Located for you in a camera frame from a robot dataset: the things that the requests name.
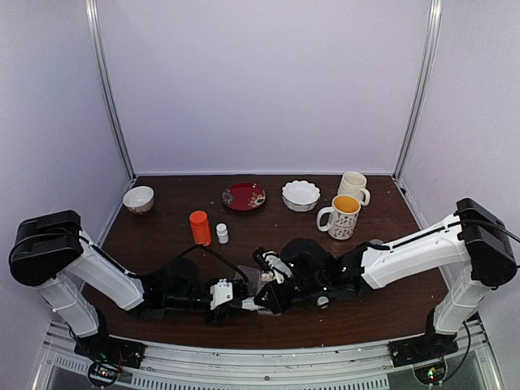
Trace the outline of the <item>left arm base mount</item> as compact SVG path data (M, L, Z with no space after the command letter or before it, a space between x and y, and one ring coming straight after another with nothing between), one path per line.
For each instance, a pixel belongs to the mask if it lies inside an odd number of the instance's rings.
M145 345L141 342L123 340L109 335L104 314L96 309L99 327L93 336L79 337L71 329L70 336L75 340L74 352L93 362L140 368L144 357Z

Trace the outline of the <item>white bottle cap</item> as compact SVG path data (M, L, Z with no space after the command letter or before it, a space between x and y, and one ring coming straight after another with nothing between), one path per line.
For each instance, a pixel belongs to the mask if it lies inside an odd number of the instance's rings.
M329 299L325 296L321 296L317 299L316 304L318 308L325 308L329 304Z

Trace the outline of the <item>clear plastic pill organizer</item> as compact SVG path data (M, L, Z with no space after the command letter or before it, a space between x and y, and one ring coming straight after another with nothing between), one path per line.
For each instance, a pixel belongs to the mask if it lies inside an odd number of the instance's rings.
M272 271L262 271L256 268L248 267L248 266L238 266L238 269L241 270L247 277L248 277L248 297L255 297L263 288L265 284L268 282L271 282L275 276ZM272 280L264 281L262 280L262 273L271 273L273 275Z

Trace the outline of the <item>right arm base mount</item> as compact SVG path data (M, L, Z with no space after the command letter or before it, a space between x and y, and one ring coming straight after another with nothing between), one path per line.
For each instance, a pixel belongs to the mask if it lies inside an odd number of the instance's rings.
M449 335L439 333L433 321L429 321L423 335L388 343L393 366L413 365L456 353L458 351L456 336L457 333Z

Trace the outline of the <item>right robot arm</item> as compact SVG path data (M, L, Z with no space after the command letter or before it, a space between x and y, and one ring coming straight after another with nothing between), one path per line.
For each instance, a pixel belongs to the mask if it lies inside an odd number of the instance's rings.
M366 242L334 257L316 240L294 239L280 253L257 249L253 258L272 275L254 297L256 306L279 314L311 298L355 299L361 293L430 269L461 263L444 300L432 311L429 331L417 352L434 358L471 317L486 294L518 272L510 241L514 235L493 213L470 198L440 222L387 243Z

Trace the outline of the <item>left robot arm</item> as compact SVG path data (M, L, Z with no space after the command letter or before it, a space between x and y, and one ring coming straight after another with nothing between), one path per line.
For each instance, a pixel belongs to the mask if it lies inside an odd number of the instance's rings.
M93 243L74 210L46 214L20 223L9 253L11 275L35 288L52 310L100 361L117 352L104 333L102 313L79 292L72 278L109 297L139 319L161 319L170 311L202 312L219 321L227 308L248 296L248 277L202 284L197 265L182 252L156 271L138 275Z

